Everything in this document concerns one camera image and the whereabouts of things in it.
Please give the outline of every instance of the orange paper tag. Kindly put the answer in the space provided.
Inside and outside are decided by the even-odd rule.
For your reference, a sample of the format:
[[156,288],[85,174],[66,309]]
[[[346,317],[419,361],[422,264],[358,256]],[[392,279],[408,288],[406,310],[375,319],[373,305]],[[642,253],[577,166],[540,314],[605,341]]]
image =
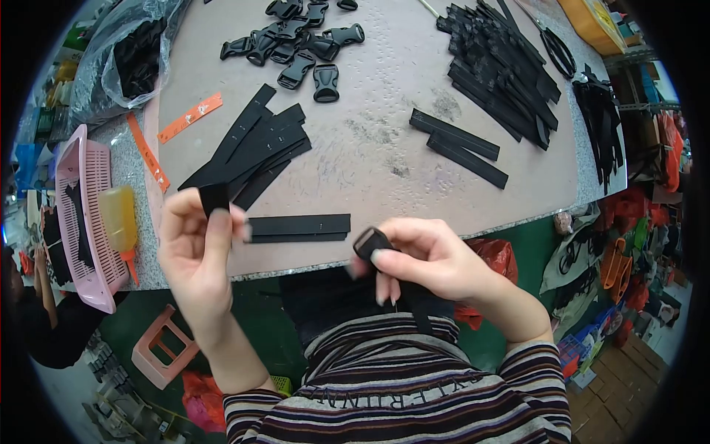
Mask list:
[[143,161],[148,166],[148,169],[151,170],[155,181],[158,182],[158,186],[160,186],[160,189],[164,193],[168,190],[168,187],[170,186],[170,181],[167,177],[165,177],[163,169],[160,167],[160,165],[158,165],[158,160],[155,158],[153,152],[148,147],[148,144],[146,143],[146,138],[143,137],[141,127],[138,125],[138,120],[136,120],[136,115],[133,114],[133,112],[131,111],[127,114],[126,120],[129,121],[131,133],[133,133],[133,138],[136,140],[138,151],[140,151],[141,156],[143,156]]
[[200,117],[205,114],[210,113],[212,110],[219,108],[222,105],[222,94],[216,93],[214,96],[209,97],[193,107],[190,111],[184,113],[182,117],[175,120],[173,123],[168,125],[167,128],[162,130],[158,135],[158,140],[164,144],[173,137],[175,137],[183,129],[190,126],[193,122],[197,121]]

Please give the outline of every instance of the glue bottle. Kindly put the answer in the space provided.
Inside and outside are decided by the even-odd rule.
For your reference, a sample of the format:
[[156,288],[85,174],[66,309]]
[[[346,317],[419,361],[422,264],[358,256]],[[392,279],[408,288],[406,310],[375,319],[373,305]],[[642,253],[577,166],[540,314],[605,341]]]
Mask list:
[[121,260],[129,266],[133,281],[138,285],[136,265],[133,259],[138,241],[136,214],[133,211],[133,188],[130,185],[109,188],[99,193],[99,212],[104,228],[109,235],[109,246],[121,254]]

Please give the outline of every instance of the orange basket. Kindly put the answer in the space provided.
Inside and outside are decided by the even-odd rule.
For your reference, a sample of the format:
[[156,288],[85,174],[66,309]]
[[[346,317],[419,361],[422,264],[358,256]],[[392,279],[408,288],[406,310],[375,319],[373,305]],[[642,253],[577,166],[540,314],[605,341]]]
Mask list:
[[621,261],[624,259],[623,250],[626,248],[626,240],[617,238],[613,244],[609,244],[604,252],[604,259],[601,261],[601,284],[604,290],[614,286],[616,277],[619,275]]
[[619,266],[618,274],[616,275],[616,280],[614,281],[614,286],[610,294],[611,300],[613,300],[615,304],[619,303],[621,296],[623,296],[626,291],[626,287],[628,287],[628,282],[631,278],[632,263],[632,257],[621,257],[621,265]]

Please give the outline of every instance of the striped sweater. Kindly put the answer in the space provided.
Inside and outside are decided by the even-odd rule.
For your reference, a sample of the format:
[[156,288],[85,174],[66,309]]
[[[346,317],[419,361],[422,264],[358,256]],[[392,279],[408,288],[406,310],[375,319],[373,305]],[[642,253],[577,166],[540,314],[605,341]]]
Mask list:
[[571,438],[557,348],[511,350],[497,374],[456,346],[459,329],[432,318],[421,335],[411,313],[356,319],[305,351],[302,386],[224,395],[232,443],[543,443]]

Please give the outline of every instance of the scissors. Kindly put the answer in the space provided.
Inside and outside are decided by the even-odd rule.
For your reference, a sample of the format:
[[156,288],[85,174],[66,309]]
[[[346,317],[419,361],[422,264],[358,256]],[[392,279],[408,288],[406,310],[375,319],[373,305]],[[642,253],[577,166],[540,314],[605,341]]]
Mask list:
[[520,3],[520,0],[515,0],[515,2],[525,11],[528,17],[530,17],[530,20],[537,26],[537,29],[540,30],[540,38],[545,44],[547,54],[550,55],[550,59],[552,59],[552,63],[555,64],[557,70],[564,78],[571,80],[574,77],[574,73],[577,71],[577,64],[574,63],[574,57],[572,57],[572,53],[569,51],[567,45],[565,45],[550,28],[546,27],[543,29],[542,23],[532,15],[528,8]]

